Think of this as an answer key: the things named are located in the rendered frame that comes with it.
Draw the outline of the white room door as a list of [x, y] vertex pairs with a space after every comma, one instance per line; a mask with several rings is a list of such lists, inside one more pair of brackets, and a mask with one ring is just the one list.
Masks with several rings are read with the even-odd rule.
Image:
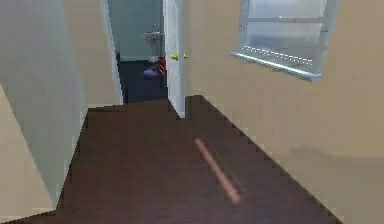
[[164, 0], [164, 42], [168, 99], [180, 118], [185, 117], [184, 59], [172, 60], [171, 54], [184, 54], [184, 0]]

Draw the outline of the grey pedestal sink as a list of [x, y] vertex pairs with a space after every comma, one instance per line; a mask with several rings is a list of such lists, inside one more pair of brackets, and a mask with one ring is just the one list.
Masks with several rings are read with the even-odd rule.
[[164, 33], [161, 31], [160, 24], [154, 24], [152, 31], [145, 32], [143, 34], [144, 39], [149, 44], [150, 49], [150, 62], [157, 62], [158, 58], [163, 54], [163, 39]]

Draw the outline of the white framed window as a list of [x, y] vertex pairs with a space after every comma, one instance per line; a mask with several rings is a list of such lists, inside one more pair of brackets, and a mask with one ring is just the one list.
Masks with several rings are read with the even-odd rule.
[[315, 82], [341, 0], [241, 0], [237, 49], [231, 54]]

